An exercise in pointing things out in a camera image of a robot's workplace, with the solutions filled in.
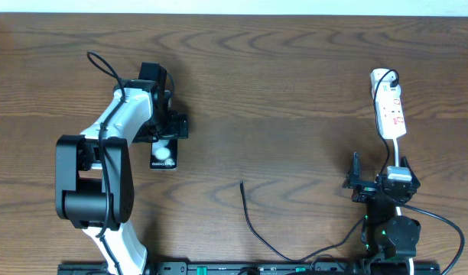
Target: white background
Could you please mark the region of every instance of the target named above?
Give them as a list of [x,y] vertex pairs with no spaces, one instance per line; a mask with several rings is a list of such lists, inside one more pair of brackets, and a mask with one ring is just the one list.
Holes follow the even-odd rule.
[[0,12],[468,16],[468,0],[0,0]]

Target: wooden tabletop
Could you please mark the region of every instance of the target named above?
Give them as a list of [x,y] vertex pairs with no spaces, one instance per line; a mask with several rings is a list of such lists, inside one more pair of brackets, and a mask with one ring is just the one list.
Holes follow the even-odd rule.
[[[401,155],[421,180],[409,202],[456,222],[468,274],[468,18],[0,14],[0,274],[55,274],[62,262],[100,261],[94,243],[54,208],[54,150],[89,127],[114,79],[159,62],[187,112],[177,171],[149,169],[150,144],[133,144],[132,221],[154,255],[193,261],[280,260],[341,241],[365,214],[342,183],[355,151],[371,179],[385,159],[369,73],[397,69],[408,133]],[[417,260],[444,269],[459,238],[421,222]],[[330,251],[357,258],[354,235]]]

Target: white power strip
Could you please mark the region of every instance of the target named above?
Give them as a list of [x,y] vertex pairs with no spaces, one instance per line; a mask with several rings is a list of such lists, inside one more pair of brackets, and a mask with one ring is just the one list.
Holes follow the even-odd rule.
[[[372,80],[372,97],[375,97],[375,89],[382,76],[388,69],[375,69],[370,73]],[[401,104],[401,86],[391,87],[391,82],[397,78],[394,72],[390,72],[380,82],[375,106],[377,109],[377,123],[380,134],[384,139],[396,139],[406,133],[404,113]]]

